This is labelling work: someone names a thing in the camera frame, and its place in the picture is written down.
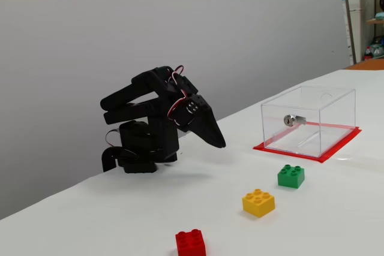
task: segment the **lego brick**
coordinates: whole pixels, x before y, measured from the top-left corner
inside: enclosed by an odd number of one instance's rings
[[[242,199],[242,208],[254,216],[262,217],[275,209],[275,197],[256,189]]]
[[[191,232],[179,232],[176,235],[179,256],[206,256],[202,232],[194,229]]]
[[[299,188],[304,181],[304,169],[300,166],[285,165],[277,174],[277,183],[280,186]]]

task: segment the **robotic hand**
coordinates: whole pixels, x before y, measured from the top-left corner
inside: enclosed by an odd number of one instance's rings
[[[126,173],[153,173],[155,163],[174,162],[179,149],[177,129],[192,131],[215,147],[226,146],[211,107],[197,94],[193,84],[170,67],[149,70],[132,79],[132,84],[101,100],[107,124],[128,121],[119,127],[122,147],[110,147],[102,156],[103,170],[116,167]],[[131,103],[155,92],[158,97]],[[134,119],[148,118],[148,123]]]

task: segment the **yellow lego brick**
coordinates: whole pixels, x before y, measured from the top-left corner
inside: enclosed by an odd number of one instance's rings
[[[275,209],[275,197],[268,192],[256,189],[242,199],[242,208],[254,216],[262,217]]]

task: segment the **transparent box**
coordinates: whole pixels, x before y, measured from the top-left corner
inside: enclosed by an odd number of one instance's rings
[[[262,104],[264,147],[321,157],[356,127],[356,91],[300,86]]]

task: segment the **red base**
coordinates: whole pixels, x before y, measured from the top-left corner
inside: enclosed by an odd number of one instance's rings
[[[317,123],[312,123],[312,122],[307,122],[307,124],[318,125]],[[332,125],[332,126],[333,127],[341,127],[341,125]],[[286,131],[282,132],[281,135],[278,135],[278,138],[282,138],[283,136],[287,135],[289,133],[287,131],[289,131],[289,130],[286,130]],[[305,158],[305,159],[315,160],[315,161],[318,161],[320,163],[323,163],[326,160],[330,159],[330,157],[333,154],[335,154],[337,151],[339,151],[342,147],[344,147],[345,144],[347,144],[349,141],[354,139],[355,136],[358,135],[360,132],[361,132],[361,129],[359,129],[359,127],[355,127],[355,129],[350,134],[348,134],[343,139],[341,139],[338,143],[333,145],[328,151],[326,151],[320,157],[306,156],[306,155],[300,155],[300,154],[293,153],[293,152],[285,152],[285,151],[265,148],[264,147],[264,142],[262,142],[261,144],[253,147],[253,149],[260,150],[260,151],[271,152],[271,153],[276,153],[276,154],[288,155],[288,156],[293,156],[293,157]]]

